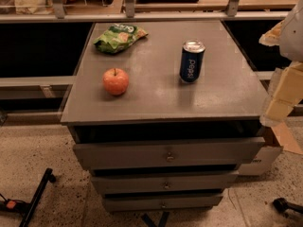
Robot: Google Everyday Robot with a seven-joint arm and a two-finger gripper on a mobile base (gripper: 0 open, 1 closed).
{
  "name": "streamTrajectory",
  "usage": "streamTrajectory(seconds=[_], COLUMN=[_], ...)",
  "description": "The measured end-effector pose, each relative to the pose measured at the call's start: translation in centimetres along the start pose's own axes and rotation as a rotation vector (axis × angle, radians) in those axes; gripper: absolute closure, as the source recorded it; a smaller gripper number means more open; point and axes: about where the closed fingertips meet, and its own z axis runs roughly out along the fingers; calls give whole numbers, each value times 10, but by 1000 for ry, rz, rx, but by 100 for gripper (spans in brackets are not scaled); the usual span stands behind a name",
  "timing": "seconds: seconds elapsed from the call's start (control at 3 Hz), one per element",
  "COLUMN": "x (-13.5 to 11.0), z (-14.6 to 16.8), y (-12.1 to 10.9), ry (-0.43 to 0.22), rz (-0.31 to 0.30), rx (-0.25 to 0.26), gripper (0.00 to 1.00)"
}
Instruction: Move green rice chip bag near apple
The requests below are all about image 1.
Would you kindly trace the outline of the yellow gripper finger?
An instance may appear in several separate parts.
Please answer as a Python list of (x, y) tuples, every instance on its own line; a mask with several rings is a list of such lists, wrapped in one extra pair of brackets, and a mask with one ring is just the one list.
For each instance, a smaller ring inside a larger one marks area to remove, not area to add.
[(266, 46), (279, 45), (279, 37), (281, 34), (281, 29), (282, 29), (283, 23), (284, 23), (284, 21), (277, 23), (266, 33), (262, 34), (261, 37), (259, 38), (258, 42), (260, 44), (263, 44)]

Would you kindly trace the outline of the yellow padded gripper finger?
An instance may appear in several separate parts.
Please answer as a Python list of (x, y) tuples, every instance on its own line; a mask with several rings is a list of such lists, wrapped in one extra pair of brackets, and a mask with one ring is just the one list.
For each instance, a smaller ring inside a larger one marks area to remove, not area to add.
[(303, 99), (303, 63), (293, 61), (287, 68), (277, 68), (271, 77), (260, 123), (274, 127), (281, 123)]

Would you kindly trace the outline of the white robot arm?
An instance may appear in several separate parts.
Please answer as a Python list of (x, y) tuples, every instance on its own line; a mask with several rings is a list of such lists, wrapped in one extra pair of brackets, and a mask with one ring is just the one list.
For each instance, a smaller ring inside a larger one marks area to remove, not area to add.
[(258, 42), (266, 46), (277, 45), (280, 55), (291, 61), (286, 69), (275, 70), (263, 104), (259, 121), (263, 126), (273, 127), (303, 99), (303, 0)]

